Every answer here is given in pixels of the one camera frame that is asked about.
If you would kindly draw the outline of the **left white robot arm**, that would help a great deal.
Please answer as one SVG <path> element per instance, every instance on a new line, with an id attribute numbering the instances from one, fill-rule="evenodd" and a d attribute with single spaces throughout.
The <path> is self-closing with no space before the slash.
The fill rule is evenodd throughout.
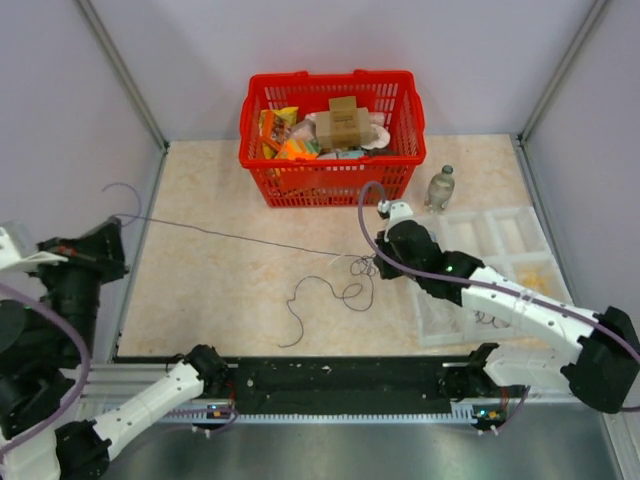
<path id="1" fill-rule="evenodd" d="M 114 410 L 57 423 L 88 381 L 101 289 L 130 271 L 121 231 L 121 220 L 110 217 L 80 237 L 37 242 L 18 221 L 1 225 L 1 270 L 45 288 L 38 300 L 1 289 L 4 479 L 98 479 L 159 419 L 226 387 L 227 364 L 213 347 L 197 345 Z"/>

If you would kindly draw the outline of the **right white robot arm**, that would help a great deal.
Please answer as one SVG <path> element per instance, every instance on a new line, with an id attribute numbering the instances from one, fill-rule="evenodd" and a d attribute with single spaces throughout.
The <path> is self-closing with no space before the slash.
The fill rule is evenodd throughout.
<path id="1" fill-rule="evenodd" d="M 401 200 L 382 200 L 377 210 L 387 222 L 374 239 L 383 278 L 405 276 L 446 308 L 483 313 L 546 343 L 530 351 L 482 345 L 466 372 L 474 393 L 548 388 L 567 391 L 603 413 L 626 410 L 639 374 L 639 339 L 627 313 L 562 303 L 509 280 L 479 258 L 444 250 Z"/>

